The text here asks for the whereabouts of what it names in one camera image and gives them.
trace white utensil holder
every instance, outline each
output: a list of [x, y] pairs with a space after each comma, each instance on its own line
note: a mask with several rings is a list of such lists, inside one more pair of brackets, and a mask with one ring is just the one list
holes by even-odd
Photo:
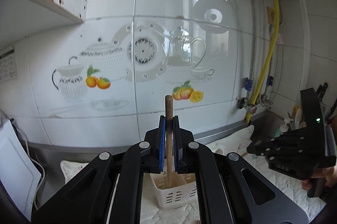
[[171, 173], [171, 188], [168, 188], [166, 166], [161, 174], [150, 174], [157, 205], [161, 210], [173, 209], [198, 200], [194, 174]]

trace metal screw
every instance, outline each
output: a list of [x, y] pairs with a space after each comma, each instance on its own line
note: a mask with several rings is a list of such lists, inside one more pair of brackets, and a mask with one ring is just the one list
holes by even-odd
[[141, 143], [139, 144], [139, 147], [140, 147], [140, 148], [143, 148], [143, 149], [149, 148], [149, 147], [150, 147], [150, 144], [149, 144], [148, 142], [141, 142]]
[[196, 142], [190, 142], [188, 144], [188, 147], [189, 148], [192, 148], [192, 149], [197, 149], [199, 147], [199, 143], [196, 143]]
[[110, 157], [109, 153], [108, 152], [103, 152], [103, 153], [100, 153], [99, 154], [99, 158], [102, 159], [102, 160], [106, 160]]
[[228, 158], [229, 158], [230, 160], [236, 161], [236, 160], [239, 159], [239, 155], [236, 154], [236, 153], [230, 153], [230, 154], [228, 155]]

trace human hand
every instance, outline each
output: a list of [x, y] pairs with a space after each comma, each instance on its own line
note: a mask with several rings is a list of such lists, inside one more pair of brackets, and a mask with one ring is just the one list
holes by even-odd
[[[322, 168], [316, 170], [316, 172], [312, 176], [313, 179], [316, 178], [325, 178], [325, 186], [333, 187], [337, 183], [337, 166]], [[303, 190], [309, 191], [312, 188], [312, 184], [310, 180], [302, 180], [301, 186]]]

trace black gripper frame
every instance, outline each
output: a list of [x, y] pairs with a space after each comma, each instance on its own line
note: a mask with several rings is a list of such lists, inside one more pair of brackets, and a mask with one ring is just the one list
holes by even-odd
[[[251, 143], [247, 152], [265, 156], [270, 169], [299, 180], [311, 179], [318, 168], [336, 165], [336, 143], [326, 126], [323, 109], [313, 88], [301, 90], [303, 116], [307, 126], [282, 133], [268, 142]], [[311, 179], [308, 197], [324, 192], [325, 178]]]
[[[32, 217], [33, 224], [136, 224], [144, 173], [160, 173], [159, 127], [117, 155], [102, 153]], [[202, 224], [307, 224], [306, 213], [237, 153], [212, 153], [173, 118], [175, 167], [194, 173]]]

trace soap dispenser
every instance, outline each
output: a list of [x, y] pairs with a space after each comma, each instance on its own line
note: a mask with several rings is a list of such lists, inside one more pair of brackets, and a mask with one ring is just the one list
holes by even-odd
[[275, 133], [275, 135], [274, 135], [274, 138], [277, 138], [277, 137], [279, 137], [280, 135], [282, 135], [283, 133], [285, 133], [285, 132], [288, 131], [288, 129], [289, 129], [288, 124], [290, 123], [290, 121], [291, 121], [291, 119], [288, 119], [288, 118], [285, 118], [285, 119], [284, 119], [284, 124], [282, 124], [282, 125], [280, 126], [280, 128], [278, 128], [278, 129], [276, 130], [276, 133]]

